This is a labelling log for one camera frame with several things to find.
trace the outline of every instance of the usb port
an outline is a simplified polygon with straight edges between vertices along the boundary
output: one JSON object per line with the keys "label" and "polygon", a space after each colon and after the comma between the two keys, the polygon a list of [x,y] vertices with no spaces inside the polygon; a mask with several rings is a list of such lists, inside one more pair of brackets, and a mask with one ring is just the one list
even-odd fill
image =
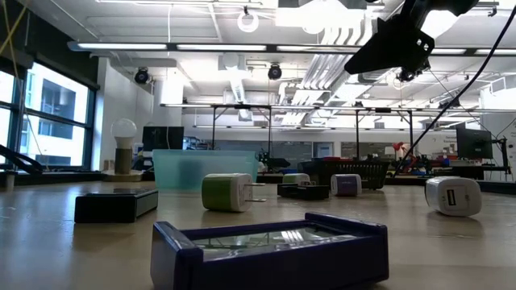
{"label": "usb port", "polygon": [[448,189],[446,191],[447,195],[448,195],[448,205],[450,206],[455,206],[457,205],[456,203],[456,200],[455,200],[455,192],[453,189]]}

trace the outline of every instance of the red object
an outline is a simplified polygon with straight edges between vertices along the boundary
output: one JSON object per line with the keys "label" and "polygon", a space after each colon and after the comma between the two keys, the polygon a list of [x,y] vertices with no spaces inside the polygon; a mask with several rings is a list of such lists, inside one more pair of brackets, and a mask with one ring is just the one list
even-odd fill
{"label": "red object", "polygon": [[[393,148],[395,151],[399,151],[400,149],[403,150],[403,153],[406,154],[406,149],[403,147],[404,143],[403,142],[400,142],[400,143],[395,143],[393,144]],[[403,168],[403,173],[408,173],[409,170],[414,166],[414,164],[416,164],[418,162],[418,159],[416,158],[416,156],[414,156],[414,154],[410,153],[409,154],[409,157],[410,157],[410,164],[409,166],[405,166]]]}

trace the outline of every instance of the black basket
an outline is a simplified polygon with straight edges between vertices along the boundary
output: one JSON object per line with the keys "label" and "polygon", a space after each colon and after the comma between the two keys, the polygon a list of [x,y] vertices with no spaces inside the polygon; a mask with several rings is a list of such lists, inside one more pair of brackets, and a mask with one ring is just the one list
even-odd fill
{"label": "black basket", "polygon": [[309,161],[298,164],[298,171],[306,173],[319,185],[331,185],[334,174],[358,174],[362,178],[363,189],[384,187],[389,162],[369,161]]}

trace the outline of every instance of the lamp base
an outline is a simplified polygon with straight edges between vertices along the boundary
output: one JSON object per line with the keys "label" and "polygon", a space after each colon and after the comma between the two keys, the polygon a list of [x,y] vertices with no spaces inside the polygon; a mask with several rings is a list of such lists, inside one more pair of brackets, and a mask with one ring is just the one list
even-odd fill
{"label": "lamp base", "polygon": [[137,170],[131,170],[129,174],[117,174],[114,170],[102,172],[106,174],[104,181],[107,182],[138,182],[142,180],[143,173]]}
{"label": "lamp base", "polygon": [[132,165],[132,149],[116,148],[114,152],[114,172],[116,174],[130,174]]}

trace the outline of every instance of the black box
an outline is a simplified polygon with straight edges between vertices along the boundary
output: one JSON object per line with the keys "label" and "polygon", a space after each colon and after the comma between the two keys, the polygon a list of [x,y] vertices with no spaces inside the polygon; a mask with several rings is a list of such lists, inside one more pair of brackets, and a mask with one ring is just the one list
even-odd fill
{"label": "black box", "polygon": [[115,189],[75,198],[75,222],[135,222],[158,207],[157,189]]}
{"label": "black box", "polygon": [[327,185],[278,184],[277,195],[304,201],[320,201],[330,196],[330,187]]}

